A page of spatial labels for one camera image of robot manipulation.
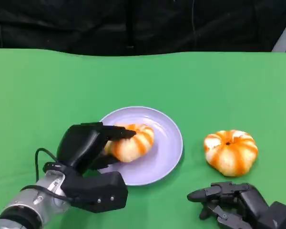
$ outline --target robotic hand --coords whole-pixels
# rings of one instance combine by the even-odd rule
[[[83,177],[86,170],[105,168],[117,162],[102,153],[107,141],[131,138],[135,131],[102,123],[72,125],[58,147],[57,158],[41,148],[36,151],[35,185],[24,187],[0,214],[0,229],[41,229],[70,206],[99,213],[125,207],[127,186],[118,172]],[[38,152],[47,152],[55,162],[44,165],[39,179]]]
[[[225,229],[286,229],[286,205],[274,202],[268,206],[259,191],[248,183],[212,183],[188,194],[191,202],[200,202],[199,218],[217,217]]]

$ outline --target plate rim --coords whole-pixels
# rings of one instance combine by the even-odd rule
[[[176,128],[177,131],[178,131],[178,134],[179,134],[179,137],[180,137],[180,140],[181,140],[181,149],[180,149],[181,153],[180,153],[180,155],[179,155],[179,157],[178,157],[178,160],[177,160],[176,164],[175,164],[170,170],[168,170],[163,176],[160,176],[160,178],[154,179],[154,180],[152,180],[151,182],[146,183],[146,184],[140,184],[140,183],[129,184],[129,183],[125,183],[127,186],[144,186],[144,185],[149,185],[149,184],[155,183],[155,182],[157,182],[157,181],[159,181],[159,180],[162,180],[164,177],[166,177],[167,175],[169,175],[169,174],[177,167],[177,165],[179,164],[180,159],[181,159],[182,154],[183,154],[183,147],[184,147],[184,146],[183,146],[182,134],[181,134],[181,131],[180,131],[179,127],[177,126],[177,124],[176,124],[176,123],[173,121],[173,119],[171,119],[168,115],[166,115],[165,113],[163,113],[163,112],[161,112],[161,111],[159,111],[159,110],[156,110],[156,109],[150,108],[150,107],[146,107],[146,106],[127,106],[127,107],[119,108],[119,109],[117,109],[117,110],[114,110],[114,111],[110,112],[110,113],[107,114],[105,117],[103,117],[103,118],[101,119],[101,122],[102,122],[104,119],[106,119],[107,117],[109,117],[110,115],[112,115],[113,113],[116,113],[116,112],[121,111],[121,110],[126,110],[126,109],[129,109],[129,108],[143,108],[143,109],[152,110],[152,111],[155,111],[155,112],[160,113],[161,115],[164,115],[166,118],[168,118],[168,119],[173,123],[173,125],[175,126],[175,128]]]

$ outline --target orange striped bun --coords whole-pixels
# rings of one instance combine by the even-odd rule
[[[204,150],[207,162],[228,177],[248,173],[258,155],[254,139],[239,130],[222,130],[208,135]]]
[[[136,135],[129,139],[110,142],[105,151],[110,152],[122,162],[132,162],[145,155],[153,146],[154,132],[147,125],[119,125],[128,130],[136,131]]]

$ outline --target lavender plate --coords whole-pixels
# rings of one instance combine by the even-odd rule
[[[116,110],[101,120],[104,125],[146,124],[153,128],[154,145],[150,152],[131,163],[117,163],[100,172],[118,171],[126,185],[153,183],[168,175],[178,164],[183,140],[179,128],[167,115],[148,107],[132,106]]]

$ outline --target green tablecloth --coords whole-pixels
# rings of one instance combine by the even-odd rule
[[[158,109],[179,126],[184,157],[163,180],[129,187],[126,208],[92,214],[72,208],[48,229],[217,228],[198,219],[186,195],[230,180],[204,159],[203,139],[217,130],[249,132],[259,147],[250,182],[268,203],[286,204],[286,54],[176,53],[88,57],[0,50],[0,211],[33,184],[34,152],[55,152],[72,124],[98,121],[131,105]],[[49,158],[42,155],[40,164]]]

